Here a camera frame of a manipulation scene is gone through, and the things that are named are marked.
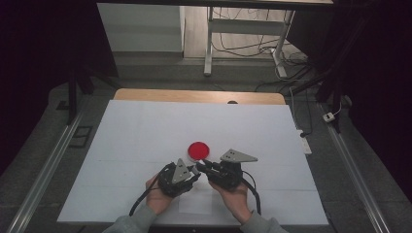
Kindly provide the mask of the white frame desk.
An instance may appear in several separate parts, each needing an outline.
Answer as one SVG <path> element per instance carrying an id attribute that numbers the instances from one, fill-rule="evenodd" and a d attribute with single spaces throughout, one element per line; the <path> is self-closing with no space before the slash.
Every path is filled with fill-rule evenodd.
<path id="1" fill-rule="evenodd" d="M 214 33 L 256 34 L 279 36 L 279 42 L 272 53 L 277 71 L 285 76 L 280 64 L 279 54 L 289 31 L 295 11 L 329 10 L 335 7 L 333 0 L 96 0 L 108 4 L 136 4 L 162 6 L 208 7 L 207 43 L 204 63 L 204 75 L 212 73 L 212 35 Z M 213 17 L 213 9 L 218 7 L 252 8 L 266 10 L 285 10 L 283 21 L 257 21 L 242 19 L 221 19 Z"/>

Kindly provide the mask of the black curtain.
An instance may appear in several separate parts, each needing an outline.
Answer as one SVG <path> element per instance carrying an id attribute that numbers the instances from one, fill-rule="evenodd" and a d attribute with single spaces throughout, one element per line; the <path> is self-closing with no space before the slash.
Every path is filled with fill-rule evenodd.
<path id="1" fill-rule="evenodd" d="M 338 75 L 353 124 L 412 202 L 412 0 L 334 2 L 344 8 L 296 12 L 288 40 L 324 71 L 367 18 Z"/>
<path id="2" fill-rule="evenodd" d="M 0 0 L 0 175 L 48 105 L 72 77 L 90 90 L 92 75 L 118 70 L 98 0 Z"/>

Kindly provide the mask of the black metal stand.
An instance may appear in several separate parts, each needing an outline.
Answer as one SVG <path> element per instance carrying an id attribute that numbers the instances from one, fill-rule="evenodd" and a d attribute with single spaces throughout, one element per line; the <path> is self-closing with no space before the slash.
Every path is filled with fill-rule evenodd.
<path id="1" fill-rule="evenodd" d="M 109 76 L 104 75 L 102 72 L 98 72 L 92 69 L 90 66 L 82 65 L 78 66 L 71 71 L 68 81 L 68 120 L 67 124 L 70 125 L 77 115 L 78 112 L 78 101 L 77 101 L 77 87 L 80 88 L 81 92 L 86 95 L 91 95 L 94 92 L 94 84 L 91 80 L 92 77 L 106 83 L 108 86 L 118 90 L 121 88 L 119 83 L 116 83 L 110 79 Z"/>
<path id="2" fill-rule="evenodd" d="M 329 97 L 332 97 L 331 113 L 333 114 L 334 119 L 330 122 L 330 124 L 337 133 L 340 133 L 339 114 L 342 109 L 342 82 L 343 77 L 341 75 L 341 68 L 338 65 L 332 65 L 326 71 L 311 79 L 309 82 L 290 90 L 287 93 L 287 96 L 295 96 L 295 94 L 314 86 L 316 83 L 321 83 L 321 87 L 318 89 L 315 98 L 318 102 L 324 103 Z"/>

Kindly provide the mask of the white paper sheet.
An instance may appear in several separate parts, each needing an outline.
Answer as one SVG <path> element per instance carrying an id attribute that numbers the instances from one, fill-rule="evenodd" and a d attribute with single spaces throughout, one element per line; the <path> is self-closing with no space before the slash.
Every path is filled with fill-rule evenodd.
<path id="1" fill-rule="evenodd" d="M 206 180 L 201 180 L 193 185 L 191 191 L 180 196 L 179 212 L 210 215 L 212 213 L 212 199 L 212 187 Z"/>

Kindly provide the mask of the wooden table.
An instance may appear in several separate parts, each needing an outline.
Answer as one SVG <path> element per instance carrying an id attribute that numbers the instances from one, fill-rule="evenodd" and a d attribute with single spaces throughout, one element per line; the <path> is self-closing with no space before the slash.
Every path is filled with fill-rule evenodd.
<path id="1" fill-rule="evenodd" d="M 285 105 L 280 93 L 121 88 L 115 100 Z"/>

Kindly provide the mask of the white table cover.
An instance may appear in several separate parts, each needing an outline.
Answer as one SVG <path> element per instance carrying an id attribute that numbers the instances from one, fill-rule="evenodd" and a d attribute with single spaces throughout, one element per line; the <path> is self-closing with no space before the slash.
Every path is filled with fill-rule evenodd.
<path id="1" fill-rule="evenodd" d="M 242 168 L 257 184 L 251 208 L 283 225 L 325 225 L 326 214 L 286 105 L 112 100 L 58 217 L 112 222 L 129 213 L 166 164 L 203 142 L 209 160 L 230 149 L 257 158 Z"/>

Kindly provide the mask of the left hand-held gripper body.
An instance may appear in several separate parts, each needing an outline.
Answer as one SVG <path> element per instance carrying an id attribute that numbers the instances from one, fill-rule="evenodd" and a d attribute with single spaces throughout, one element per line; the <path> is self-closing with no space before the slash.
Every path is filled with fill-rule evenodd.
<path id="1" fill-rule="evenodd" d="M 158 178 L 158 187 L 163 194 L 175 198 L 185 191 L 185 181 L 188 181 L 194 174 L 188 174 L 187 165 L 179 158 L 176 163 L 171 162 L 167 164 L 160 172 Z"/>

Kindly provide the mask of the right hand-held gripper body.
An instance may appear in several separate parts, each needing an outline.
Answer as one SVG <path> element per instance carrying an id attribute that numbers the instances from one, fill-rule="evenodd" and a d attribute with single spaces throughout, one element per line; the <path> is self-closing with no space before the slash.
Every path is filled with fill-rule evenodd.
<path id="1" fill-rule="evenodd" d="M 221 169 L 210 169 L 212 175 L 210 181 L 225 190 L 233 190 L 243 179 L 242 164 L 246 162 L 257 162 L 258 159 L 244 152 L 230 149 L 220 157 Z"/>

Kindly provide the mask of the person's right hand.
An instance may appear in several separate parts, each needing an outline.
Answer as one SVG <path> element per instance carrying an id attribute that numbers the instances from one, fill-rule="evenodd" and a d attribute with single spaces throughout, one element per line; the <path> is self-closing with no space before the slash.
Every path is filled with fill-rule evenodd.
<path id="1" fill-rule="evenodd" d="M 225 206 L 241 224 L 249 220 L 252 212 L 247 203 L 248 188 L 243 183 L 231 191 L 225 190 L 213 182 L 209 182 L 209 185 L 221 195 Z"/>

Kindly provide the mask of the red ink pad dish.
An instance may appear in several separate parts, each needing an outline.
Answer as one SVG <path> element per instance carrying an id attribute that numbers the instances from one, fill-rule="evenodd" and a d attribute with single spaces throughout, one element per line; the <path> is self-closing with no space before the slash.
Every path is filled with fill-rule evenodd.
<path id="1" fill-rule="evenodd" d="M 189 158 L 193 161 L 205 159 L 209 153 L 209 147 L 203 142 L 194 142 L 188 148 Z"/>

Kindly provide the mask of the person's left hand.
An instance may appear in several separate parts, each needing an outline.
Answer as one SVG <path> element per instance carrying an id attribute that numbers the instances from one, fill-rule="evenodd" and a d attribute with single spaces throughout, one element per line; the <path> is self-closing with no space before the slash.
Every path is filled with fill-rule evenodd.
<path id="1" fill-rule="evenodd" d="M 162 191 L 157 188 L 155 178 L 156 176 L 153 176 L 150 180 L 146 181 L 146 189 L 149 190 L 146 197 L 146 205 L 159 216 L 169 208 L 173 198 L 163 194 Z"/>

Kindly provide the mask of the aluminium rail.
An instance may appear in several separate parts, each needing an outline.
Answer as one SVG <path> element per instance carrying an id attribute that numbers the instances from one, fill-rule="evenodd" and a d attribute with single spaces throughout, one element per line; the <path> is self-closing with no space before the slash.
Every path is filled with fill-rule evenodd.
<path id="1" fill-rule="evenodd" d="M 329 137 L 331 138 L 334 147 L 337 149 L 343 166 L 345 167 L 352 184 L 363 203 L 364 209 L 376 233 L 392 233 L 392 230 L 384 217 L 378 202 L 369 189 L 366 180 L 364 179 L 361 169 L 359 168 L 353 154 L 351 153 L 348 144 L 341 133 L 338 133 L 330 122 L 324 120 L 323 106 L 316 105 L 318 111 L 321 113 L 321 123 L 327 129 Z"/>
<path id="2" fill-rule="evenodd" d="M 84 112 L 80 111 L 73 121 L 64 127 L 61 136 L 58 138 L 34 184 L 25 196 L 6 233 L 24 233 L 83 116 Z"/>

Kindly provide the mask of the white power strip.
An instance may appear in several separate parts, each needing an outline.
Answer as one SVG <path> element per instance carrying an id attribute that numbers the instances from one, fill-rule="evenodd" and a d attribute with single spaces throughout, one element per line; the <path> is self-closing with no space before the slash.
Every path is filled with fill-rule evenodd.
<path id="1" fill-rule="evenodd" d="M 305 154 L 311 154 L 312 150 L 311 150 L 311 148 L 309 146 L 309 143 L 306 139 L 306 134 L 302 130 L 298 130 L 297 133 L 298 133 L 298 136 L 301 140 L 302 149 L 303 149 L 304 153 Z"/>

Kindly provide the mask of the white cabinet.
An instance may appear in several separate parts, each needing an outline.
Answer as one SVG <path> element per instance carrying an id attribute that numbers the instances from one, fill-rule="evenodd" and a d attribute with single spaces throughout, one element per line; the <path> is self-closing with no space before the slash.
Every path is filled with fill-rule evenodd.
<path id="1" fill-rule="evenodd" d="M 185 8 L 98 3 L 112 51 L 182 52 Z"/>

